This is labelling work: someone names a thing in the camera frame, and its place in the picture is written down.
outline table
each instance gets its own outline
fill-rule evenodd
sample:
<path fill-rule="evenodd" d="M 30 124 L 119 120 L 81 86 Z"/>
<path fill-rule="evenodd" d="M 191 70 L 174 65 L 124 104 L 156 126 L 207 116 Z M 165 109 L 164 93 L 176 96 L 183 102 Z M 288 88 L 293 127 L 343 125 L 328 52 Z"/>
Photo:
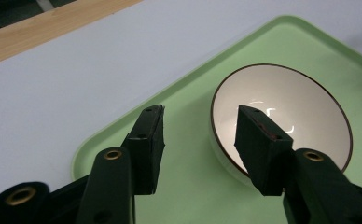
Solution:
<path fill-rule="evenodd" d="M 70 183 L 85 139 L 284 14 L 362 53 L 362 1 L 146 0 L 1 61 L 0 192 Z"/>

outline floor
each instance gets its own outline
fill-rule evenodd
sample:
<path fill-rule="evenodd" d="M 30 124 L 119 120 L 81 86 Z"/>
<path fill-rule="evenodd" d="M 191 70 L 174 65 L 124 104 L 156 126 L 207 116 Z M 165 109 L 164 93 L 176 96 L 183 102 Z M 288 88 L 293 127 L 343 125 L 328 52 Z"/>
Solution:
<path fill-rule="evenodd" d="M 54 7 L 61 7 L 75 0 L 50 0 Z M 0 0 L 0 28 L 42 13 L 35 0 Z"/>

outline white bowl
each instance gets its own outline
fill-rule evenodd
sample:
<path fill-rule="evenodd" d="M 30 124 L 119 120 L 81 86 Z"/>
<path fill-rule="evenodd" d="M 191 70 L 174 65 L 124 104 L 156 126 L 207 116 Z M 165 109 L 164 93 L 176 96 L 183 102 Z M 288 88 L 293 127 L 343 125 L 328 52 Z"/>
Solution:
<path fill-rule="evenodd" d="M 266 113 L 293 139 L 293 148 L 327 154 L 345 170 L 353 138 L 349 122 L 334 97 L 310 77 L 276 64 L 253 64 L 227 76 L 216 90 L 211 107 L 212 141 L 226 169 L 251 184 L 234 141 L 239 105 Z"/>

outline wooden edge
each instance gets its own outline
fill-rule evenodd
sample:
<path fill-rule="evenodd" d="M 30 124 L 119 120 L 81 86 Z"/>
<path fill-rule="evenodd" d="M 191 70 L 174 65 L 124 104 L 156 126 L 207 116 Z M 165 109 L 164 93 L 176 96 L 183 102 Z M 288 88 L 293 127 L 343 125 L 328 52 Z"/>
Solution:
<path fill-rule="evenodd" d="M 0 62 L 142 0 L 76 0 L 0 29 Z"/>

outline green tray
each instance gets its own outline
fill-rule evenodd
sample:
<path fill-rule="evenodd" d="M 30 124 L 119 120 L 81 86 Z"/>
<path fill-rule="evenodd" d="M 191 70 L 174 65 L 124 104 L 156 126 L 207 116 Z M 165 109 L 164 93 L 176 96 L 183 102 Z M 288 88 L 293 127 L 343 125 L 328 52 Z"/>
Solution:
<path fill-rule="evenodd" d="M 102 149 L 120 146 L 143 108 L 162 104 L 166 148 L 158 189 L 155 195 L 136 196 L 138 223 L 286 223 L 282 197 L 263 197 L 233 178 L 209 140 L 216 87 L 252 63 L 297 69 L 332 93 L 354 136 L 345 174 L 362 186 L 362 56 L 292 16 L 270 21 L 92 136 L 74 157 L 72 177 L 87 175 Z"/>

